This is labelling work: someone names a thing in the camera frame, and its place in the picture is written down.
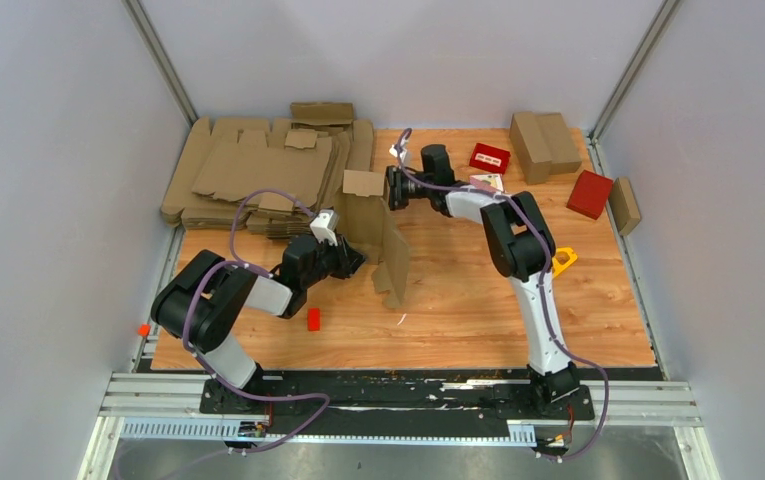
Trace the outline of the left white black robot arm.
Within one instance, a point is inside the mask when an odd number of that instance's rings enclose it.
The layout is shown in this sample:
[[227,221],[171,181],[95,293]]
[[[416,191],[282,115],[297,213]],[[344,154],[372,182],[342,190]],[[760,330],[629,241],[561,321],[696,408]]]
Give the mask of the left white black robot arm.
[[150,318],[221,379],[226,400],[241,413],[264,400],[258,362],[232,334],[244,309],[289,319],[308,290],[327,278],[349,279],[366,257],[340,234],[334,244],[304,234],[292,239],[274,269],[260,275],[210,250],[200,251],[154,299]]

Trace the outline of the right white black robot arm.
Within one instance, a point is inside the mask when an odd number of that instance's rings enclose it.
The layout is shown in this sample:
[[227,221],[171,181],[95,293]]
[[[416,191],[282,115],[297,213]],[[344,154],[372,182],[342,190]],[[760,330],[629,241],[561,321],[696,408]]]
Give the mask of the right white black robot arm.
[[446,147],[421,149],[422,169],[407,165],[408,140],[390,148],[397,160],[385,171],[388,204],[401,210],[412,199],[427,199],[450,218],[483,227],[491,261],[514,290],[528,338],[529,403],[542,417],[554,417],[580,388],[574,357],[568,353],[553,292],[556,246],[546,221],[529,192],[507,195],[455,178]]

